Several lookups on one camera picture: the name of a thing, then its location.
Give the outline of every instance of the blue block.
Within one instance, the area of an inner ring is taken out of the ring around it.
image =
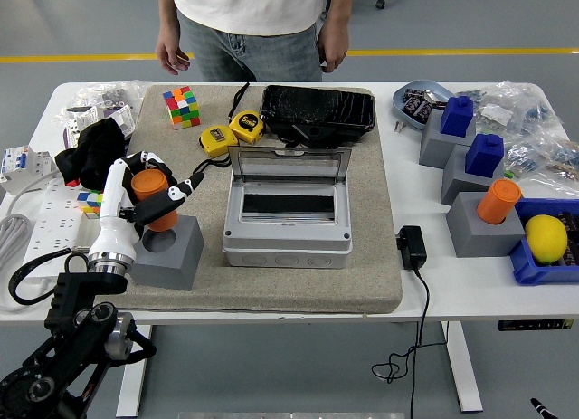
[[[492,177],[505,155],[503,139],[495,134],[477,134],[466,156],[464,171]]]
[[[441,117],[441,134],[466,137],[473,116],[474,106],[468,96],[449,98]]]

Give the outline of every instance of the yellow lemon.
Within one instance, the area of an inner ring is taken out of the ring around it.
[[[535,215],[525,226],[528,246],[540,263],[553,263],[565,254],[567,231],[561,220],[551,215]]]

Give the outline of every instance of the tape measure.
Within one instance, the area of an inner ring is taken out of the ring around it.
[[[239,145],[233,131],[224,125],[215,125],[201,133],[199,144],[211,158],[217,158],[229,152],[229,146]]]
[[[264,125],[257,111],[245,110],[237,113],[229,128],[237,138],[254,145],[263,136]]]

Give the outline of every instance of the orange cylinder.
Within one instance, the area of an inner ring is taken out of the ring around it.
[[[150,168],[134,175],[130,181],[130,186],[133,188],[137,200],[141,201],[158,191],[167,190],[169,183],[163,172],[156,168]],[[164,232],[171,229],[176,223],[177,211],[173,210],[147,226],[153,232]]]
[[[508,179],[492,183],[477,206],[480,220],[489,224],[501,224],[522,196],[520,187]]]

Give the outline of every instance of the hand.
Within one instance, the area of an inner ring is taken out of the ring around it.
[[[327,19],[318,37],[319,63],[326,62],[322,71],[333,72],[346,58],[349,46],[347,21]]]
[[[191,64],[189,56],[179,48],[180,36],[181,29],[178,21],[174,24],[161,24],[155,54],[161,67],[171,75],[177,75],[179,73],[177,70],[186,71]]]

